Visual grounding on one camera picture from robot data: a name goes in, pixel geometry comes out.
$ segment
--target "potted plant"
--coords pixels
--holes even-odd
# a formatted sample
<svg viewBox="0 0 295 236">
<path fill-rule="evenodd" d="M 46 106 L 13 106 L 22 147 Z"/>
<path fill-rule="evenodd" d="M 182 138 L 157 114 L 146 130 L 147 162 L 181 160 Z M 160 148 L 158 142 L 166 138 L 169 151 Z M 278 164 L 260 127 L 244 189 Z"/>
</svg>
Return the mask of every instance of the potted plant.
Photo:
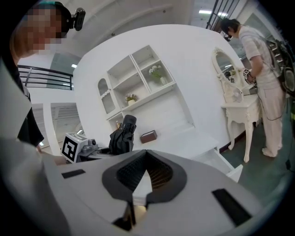
<svg viewBox="0 0 295 236">
<path fill-rule="evenodd" d="M 161 75 L 161 72 L 160 72 L 160 69 L 161 69 L 161 68 L 162 68 L 162 67 L 161 67 L 160 65 L 153 65 L 152 68 L 149 69 L 148 73 L 149 73 L 152 77 L 158 79 L 158 81 L 160 81 L 162 85 L 165 85 L 165 84 L 167 84 L 168 82 L 167 82 L 166 78 L 165 78 L 164 76 Z"/>
<path fill-rule="evenodd" d="M 135 94 L 127 94 L 126 95 L 126 102 L 130 106 L 131 104 L 137 101 L 137 96 Z"/>
</svg>

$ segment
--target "white curved wall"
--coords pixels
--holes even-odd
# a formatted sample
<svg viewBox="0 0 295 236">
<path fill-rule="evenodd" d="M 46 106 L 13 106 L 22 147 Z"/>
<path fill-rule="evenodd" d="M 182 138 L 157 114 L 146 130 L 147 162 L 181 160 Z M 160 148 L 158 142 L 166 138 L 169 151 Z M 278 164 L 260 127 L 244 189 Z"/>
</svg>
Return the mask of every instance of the white curved wall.
<svg viewBox="0 0 295 236">
<path fill-rule="evenodd" d="M 219 147 L 229 143 L 225 111 L 220 107 L 224 102 L 223 91 L 212 64 L 212 51 L 219 47 L 231 56 L 238 67 L 243 65 L 219 33 L 174 24 L 128 31 L 84 55 L 74 70 L 74 78 L 77 109 L 86 136 L 108 145 L 112 129 L 98 101 L 96 83 L 116 63 L 146 45 L 156 51 L 170 70 L 196 128 L 218 140 Z M 238 136 L 244 127 L 235 124 L 234 130 L 235 136 Z"/>
</svg>

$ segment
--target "white pants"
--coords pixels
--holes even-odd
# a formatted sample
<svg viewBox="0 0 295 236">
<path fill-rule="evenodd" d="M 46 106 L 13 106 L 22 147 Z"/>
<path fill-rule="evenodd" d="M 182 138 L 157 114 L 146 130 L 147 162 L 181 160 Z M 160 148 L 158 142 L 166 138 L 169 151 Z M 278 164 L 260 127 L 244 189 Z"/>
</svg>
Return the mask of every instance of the white pants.
<svg viewBox="0 0 295 236">
<path fill-rule="evenodd" d="M 262 103 L 262 118 L 266 135 L 266 149 L 269 156 L 275 157 L 282 147 L 282 118 L 286 94 L 281 87 L 259 88 Z"/>
</svg>

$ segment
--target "person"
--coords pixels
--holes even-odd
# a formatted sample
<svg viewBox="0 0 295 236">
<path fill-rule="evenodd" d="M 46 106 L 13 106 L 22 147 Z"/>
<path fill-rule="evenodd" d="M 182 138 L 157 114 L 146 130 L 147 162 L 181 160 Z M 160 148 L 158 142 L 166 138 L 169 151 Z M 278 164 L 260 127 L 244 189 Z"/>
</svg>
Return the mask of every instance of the person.
<svg viewBox="0 0 295 236">
<path fill-rule="evenodd" d="M 3 61 L 10 72 L 14 82 L 30 101 L 30 93 L 23 85 L 18 71 L 18 62 L 21 58 L 29 57 L 39 50 L 45 50 L 52 39 L 62 38 L 66 35 L 67 19 L 63 15 L 61 3 L 48 2 L 33 6 L 14 30 L 9 40 L 9 46 L 4 47 Z M 35 121 L 32 108 L 24 120 L 18 139 L 34 145 L 39 152 L 40 142 L 44 139 Z M 65 164 L 65 158 L 56 157 L 55 163 Z"/>
<path fill-rule="evenodd" d="M 241 40 L 252 70 L 248 74 L 249 83 L 257 82 L 258 96 L 262 107 L 262 118 L 266 135 L 265 156 L 276 157 L 282 148 L 282 114 L 285 92 L 269 65 L 272 58 L 263 35 L 256 29 L 241 25 L 236 19 L 224 18 L 221 30 L 229 37 Z"/>
</svg>

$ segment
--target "table leg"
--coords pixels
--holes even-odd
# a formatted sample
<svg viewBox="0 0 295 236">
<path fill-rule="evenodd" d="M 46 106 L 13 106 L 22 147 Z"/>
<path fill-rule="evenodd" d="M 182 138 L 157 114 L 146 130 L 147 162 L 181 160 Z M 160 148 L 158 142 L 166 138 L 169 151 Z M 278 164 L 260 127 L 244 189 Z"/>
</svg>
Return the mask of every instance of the table leg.
<svg viewBox="0 0 295 236">
<path fill-rule="evenodd" d="M 249 161 L 249 153 L 250 153 L 250 147 L 252 142 L 252 133 L 253 133 L 253 123 L 248 121 L 245 123 L 245 129 L 246 129 L 246 151 L 244 156 L 244 162 Z"/>
<path fill-rule="evenodd" d="M 232 150 L 234 148 L 234 145 L 235 145 L 235 137 L 234 137 L 234 134 L 233 134 L 232 129 L 231 129 L 231 123 L 232 123 L 232 119 L 230 118 L 230 116 L 228 116 L 227 130 L 229 131 L 229 134 L 230 134 L 229 150 Z"/>
</svg>

